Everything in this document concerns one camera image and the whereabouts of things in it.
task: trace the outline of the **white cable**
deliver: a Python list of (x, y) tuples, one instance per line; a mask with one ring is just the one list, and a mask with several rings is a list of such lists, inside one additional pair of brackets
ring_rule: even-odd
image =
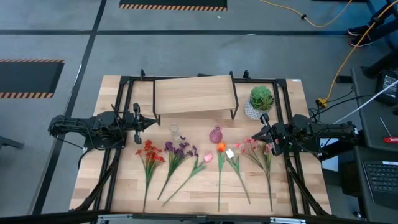
[(340, 118), (339, 120), (335, 121), (333, 124), (339, 123), (340, 121), (346, 119), (347, 117), (351, 116), (353, 113), (359, 111), (362, 107), (366, 106), (368, 103), (370, 103), (370, 101), (374, 100), (376, 97), (378, 97), (381, 93), (384, 93), (386, 90), (390, 89), (392, 86), (394, 86), (395, 84), (398, 83), (398, 80), (395, 81), (393, 84), (387, 86), (387, 88), (381, 90), (378, 94), (374, 95), (372, 98), (370, 98), (367, 102), (365, 102), (364, 104), (362, 104), (359, 108), (356, 108), (353, 112), (347, 114), (346, 116)]

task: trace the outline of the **pink vase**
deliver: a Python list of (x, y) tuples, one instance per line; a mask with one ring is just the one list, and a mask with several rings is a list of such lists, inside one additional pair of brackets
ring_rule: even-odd
[(209, 138), (210, 138), (210, 141), (215, 144), (219, 143), (219, 142), (221, 142), (221, 140), (223, 140), (223, 133), (221, 132), (220, 125), (216, 125), (214, 127), (214, 130), (212, 130), (211, 133), (209, 134)]

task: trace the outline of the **concrete floor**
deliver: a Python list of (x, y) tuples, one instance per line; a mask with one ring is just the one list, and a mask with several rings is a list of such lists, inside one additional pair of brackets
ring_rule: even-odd
[[(342, 2), (311, 0), (279, 1), (308, 14), (318, 24), (329, 21), (343, 7)], [(0, 2), (2, 30), (91, 30), (101, 0), (3, 0)], [(380, 0), (373, 0), (377, 9)], [(268, 30), (344, 31), (368, 22), (371, 13), (365, 3), (352, 4), (331, 26), (317, 29), (298, 15), (268, 6), (258, 0), (229, 0), (228, 12), (140, 11), (118, 9), (117, 0), (107, 0), (99, 30)], [(397, 33), (391, 35), (395, 44)], [(0, 100), (0, 135), (24, 142), (22, 150), (4, 147), (0, 151), (0, 217), (26, 215), (34, 199), (48, 161), (53, 138), (47, 126), (67, 106), (88, 35), (0, 35), (0, 58), (64, 59), (65, 66), (55, 96), (50, 100)], [(328, 92), (335, 72), (351, 50), (348, 37), (320, 35), (97, 35), (73, 110), (74, 117), (93, 114), (103, 75), (195, 76), (197, 73), (236, 75), (249, 70), (258, 78), (302, 79), (308, 107)], [(358, 49), (342, 71), (370, 65), (390, 48), (381, 39)], [(332, 98), (351, 90), (336, 85)], [(356, 102), (322, 114), (323, 122), (334, 122), (355, 109)], [(360, 127), (359, 116), (350, 120)], [(83, 144), (77, 135), (67, 140)], [(81, 151), (62, 148), (55, 175), (44, 206), (45, 213), (65, 212), (77, 175)], [(355, 199), (328, 185), (333, 214), (354, 218)]]

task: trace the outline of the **white pot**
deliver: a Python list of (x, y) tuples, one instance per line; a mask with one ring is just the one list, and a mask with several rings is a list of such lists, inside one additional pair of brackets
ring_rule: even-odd
[(269, 110), (261, 111), (254, 109), (253, 105), (250, 103), (250, 99), (248, 99), (244, 104), (244, 113), (250, 119), (260, 120), (260, 117), (264, 113), (268, 113)]

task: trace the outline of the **keyboard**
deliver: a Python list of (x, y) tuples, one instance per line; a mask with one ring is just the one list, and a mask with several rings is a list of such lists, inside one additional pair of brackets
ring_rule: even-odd
[(398, 210), (398, 162), (364, 161), (373, 202)]

